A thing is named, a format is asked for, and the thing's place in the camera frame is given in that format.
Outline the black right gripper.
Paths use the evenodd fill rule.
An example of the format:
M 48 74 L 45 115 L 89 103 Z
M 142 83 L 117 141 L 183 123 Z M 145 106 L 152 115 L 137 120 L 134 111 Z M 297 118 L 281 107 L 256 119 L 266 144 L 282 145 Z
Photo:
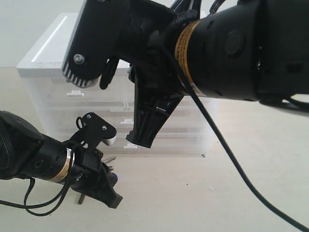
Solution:
M 126 140 L 150 148 L 185 94 L 166 52 L 173 54 L 177 37 L 193 21 L 193 2 L 176 0 L 170 7 L 152 0 L 125 0 L 125 25 L 116 55 L 132 65 L 135 84 L 134 125 Z

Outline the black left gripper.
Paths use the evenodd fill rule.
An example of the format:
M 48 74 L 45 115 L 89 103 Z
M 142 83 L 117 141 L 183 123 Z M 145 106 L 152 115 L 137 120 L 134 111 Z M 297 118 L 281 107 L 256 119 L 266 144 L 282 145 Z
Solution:
M 119 195 L 107 180 L 101 159 L 103 153 L 98 149 L 88 153 L 81 145 L 72 147 L 74 161 L 70 169 L 70 187 L 86 196 L 96 199 L 109 208 L 117 208 L 123 197 Z

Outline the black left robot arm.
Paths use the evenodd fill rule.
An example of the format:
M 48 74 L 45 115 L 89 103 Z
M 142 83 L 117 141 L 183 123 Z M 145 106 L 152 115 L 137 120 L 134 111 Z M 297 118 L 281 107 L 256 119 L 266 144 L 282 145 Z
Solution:
M 111 145 L 116 128 L 90 112 L 76 119 L 78 130 L 61 142 L 40 133 L 23 118 L 0 113 L 0 178 L 37 178 L 62 184 L 117 208 L 123 197 L 114 186 L 118 177 L 103 161 L 97 146 Z

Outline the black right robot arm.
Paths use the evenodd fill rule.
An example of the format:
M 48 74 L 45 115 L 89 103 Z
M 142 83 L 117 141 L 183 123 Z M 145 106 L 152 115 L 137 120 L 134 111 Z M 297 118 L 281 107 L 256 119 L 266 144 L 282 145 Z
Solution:
M 206 119 L 200 97 L 307 111 L 295 95 L 309 93 L 309 3 L 240 0 L 205 18 L 190 19 L 138 40 L 130 80 L 135 84 L 133 129 L 126 139 L 150 148 L 185 95 Z

